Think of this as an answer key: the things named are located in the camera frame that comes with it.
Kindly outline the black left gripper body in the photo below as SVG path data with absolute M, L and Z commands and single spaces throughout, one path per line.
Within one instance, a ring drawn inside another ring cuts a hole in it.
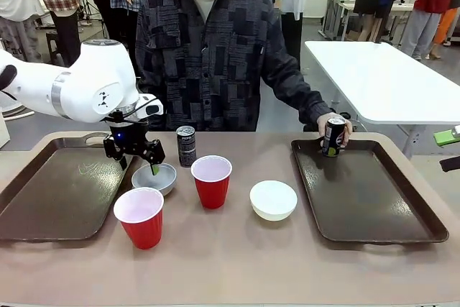
M 139 156 L 143 143 L 147 141 L 148 122 L 128 120 L 120 111 L 115 111 L 106 117 L 106 123 L 116 146 L 123 150 L 124 154 Z

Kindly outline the person's left hand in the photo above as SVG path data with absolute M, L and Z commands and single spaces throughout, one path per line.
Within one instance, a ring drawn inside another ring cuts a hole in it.
M 353 132 L 353 126 L 348 119 L 345 119 L 342 115 L 339 115 L 334 112 L 323 114 L 317 118 L 318 133 L 320 137 L 328 139 L 327 133 L 327 124 L 329 119 L 340 119 L 345 123 L 344 130 L 342 131 L 342 143 L 341 146 L 345 147 L 348 144 L 349 138 Z

